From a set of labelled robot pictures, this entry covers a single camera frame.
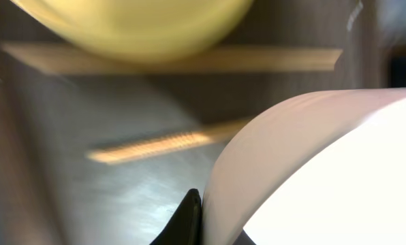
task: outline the yellow bowl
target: yellow bowl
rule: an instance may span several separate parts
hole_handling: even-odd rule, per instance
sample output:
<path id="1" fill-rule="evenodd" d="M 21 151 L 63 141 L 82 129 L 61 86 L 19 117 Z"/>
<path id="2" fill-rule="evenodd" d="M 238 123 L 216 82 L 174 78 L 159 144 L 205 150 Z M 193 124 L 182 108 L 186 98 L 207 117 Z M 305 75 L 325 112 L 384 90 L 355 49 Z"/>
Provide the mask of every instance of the yellow bowl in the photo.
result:
<path id="1" fill-rule="evenodd" d="M 68 41 L 143 63 L 195 54 L 219 41 L 253 0 L 12 0 Z"/>

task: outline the yellow object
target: yellow object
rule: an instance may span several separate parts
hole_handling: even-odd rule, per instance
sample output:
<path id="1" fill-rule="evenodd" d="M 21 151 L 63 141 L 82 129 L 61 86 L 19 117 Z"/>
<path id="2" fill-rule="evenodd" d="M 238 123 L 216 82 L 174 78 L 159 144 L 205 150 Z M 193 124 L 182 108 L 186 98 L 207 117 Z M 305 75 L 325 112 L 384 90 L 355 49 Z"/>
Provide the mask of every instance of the yellow object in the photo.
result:
<path id="1" fill-rule="evenodd" d="M 12 0 L 70 42 L 116 59 L 162 62 L 220 40 L 253 0 Z"/>

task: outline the wooden stick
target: wooden stick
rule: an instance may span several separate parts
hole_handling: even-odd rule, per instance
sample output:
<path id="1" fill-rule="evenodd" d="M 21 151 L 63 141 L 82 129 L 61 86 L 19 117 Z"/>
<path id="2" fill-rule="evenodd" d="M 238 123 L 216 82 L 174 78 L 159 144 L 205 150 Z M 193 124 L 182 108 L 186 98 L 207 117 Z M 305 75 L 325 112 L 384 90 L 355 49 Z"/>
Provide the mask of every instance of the wooden stick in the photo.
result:
<path id="1" fill-rule="evenodd" d="M 45 74 L 198 74 L 332 71 L 339 49 L 225 46 L 172 63 L 137 65 L 95 56 L 69 44 L 3 43 L 1 48 Z"/>
<path id="2" fill-rule="evenodd" d="M 133 161 L 160 154 L 167 154 L 229 140 L 248 122 L 249 120 L 238 120 L 215 125 L 199 131 L 177 133 L 114 148 L 94 150 L 89 152 L 87 156 L 94 161 L 114 165 L 122 163 L 123 161 Z"/>

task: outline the black object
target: black object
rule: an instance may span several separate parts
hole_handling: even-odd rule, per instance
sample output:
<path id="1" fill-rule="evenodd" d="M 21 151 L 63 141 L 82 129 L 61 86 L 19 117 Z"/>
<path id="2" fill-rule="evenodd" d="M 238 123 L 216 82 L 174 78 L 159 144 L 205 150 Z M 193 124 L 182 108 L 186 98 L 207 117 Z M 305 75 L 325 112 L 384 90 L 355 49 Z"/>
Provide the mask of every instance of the black object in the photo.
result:
<path id="1" fill-rule="evenodd" d="M 198 190 L 191 189 L 151 245 L 198 245 L 201 222 L 202 200 Z"/>

